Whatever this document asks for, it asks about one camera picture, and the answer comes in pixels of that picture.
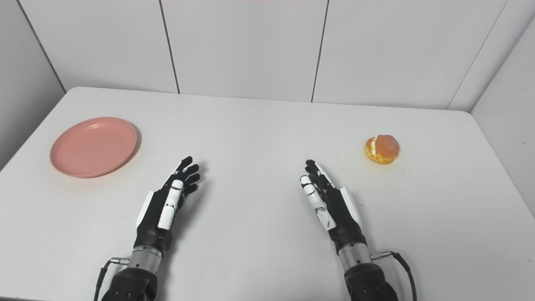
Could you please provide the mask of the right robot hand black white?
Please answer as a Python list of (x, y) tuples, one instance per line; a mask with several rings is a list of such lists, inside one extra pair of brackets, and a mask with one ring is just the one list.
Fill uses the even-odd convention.
[(306, 174), (301, 187), (313, 207), (316, 217), (329, 233), (336, 253), (346, 246), (367, 244), (355, 202), (345, 187), (334, 185), (326, 171), (311, 159), (306, 160)]

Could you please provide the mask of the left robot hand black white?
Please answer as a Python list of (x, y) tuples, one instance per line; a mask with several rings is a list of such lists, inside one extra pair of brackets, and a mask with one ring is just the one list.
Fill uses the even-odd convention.
[(134, 248), (152, 247), (166, 255), (173, 242), (171, 228), (176, 214), (186, 198), (199, 188), (200, 178), (199, 165), (193, 164), (192, 156), (188, 156), (159, 190), (148, 194), (136, 227)]

